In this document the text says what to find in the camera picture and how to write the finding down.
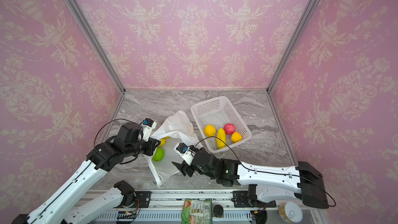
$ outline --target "perforated basket wall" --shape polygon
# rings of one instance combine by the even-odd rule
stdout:
[[[207,137],[203,132],[203,129],[208,124],[216,127],[216,131],[218,131],[227,123],[234,124],[236,128],[235,131],[242,135],[242,140],[237,143],[233,143],[231,141],[231,135],[226,136],[226,143],[231,148],[243,144],[251,138],[251,132],[249,128],[246,126],[235,107],[225,96],[201,101],[191,107],[191,112],[203,138]],[[219,149],[216,138],[208,138],[205,140],[205,143],[209,151],[213,153],[222,152],[228,149],[228,147]]]

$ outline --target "pink wallpaper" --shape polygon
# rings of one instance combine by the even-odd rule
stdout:
[[[336,199],[331,224],[398,223],[397,5],[321,0],[273,94]]]
[[[308,0],[77,0],[126,88],[266,88]]]
[[[119,92],[63,0],[1,0],[0,215],[11,223],[70,177]]]

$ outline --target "black round lid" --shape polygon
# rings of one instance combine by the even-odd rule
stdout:
[[[220,205],[216,205],[213,207],[213,214],[215,217],[222,217],[222,215],[224,214],[224,209],[222,206]]]

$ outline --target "pink ball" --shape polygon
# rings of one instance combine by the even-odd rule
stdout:
[[[232,133],[235,132],[235,126],[233,124],[226,124],[224,126],[224,131],[225,131],[225,134],[231,135]]]

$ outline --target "gray marble surface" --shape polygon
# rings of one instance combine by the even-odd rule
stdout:
[[[234,151],[241,161],[262,166],[291,166],[289,155],[281,138],[275,117],[264,90],[251,91],[128,91],[117,114],[141,122],[151,118],[160,127],[164,120],[179,110],[183,110],[192,122],[195,132],[202,139],[191,113],[191,106],[197,102],[218,96],[226,96],[234,105],[248,128],[252,137],[235,147]],[[109,136],[116,135],[125,121],[115,121]],[[215,153],[218,158],[236,159],[230,150]],[[147,161],[142,155],[130,164],[117,165],[99,180],[92,189],[109,189],[118,181],[125,180],[136,189],[157,188],[155,179]],[[221,188],[215,180],[194,173],[184,177],[181,173],[169,177],[161,188]]]

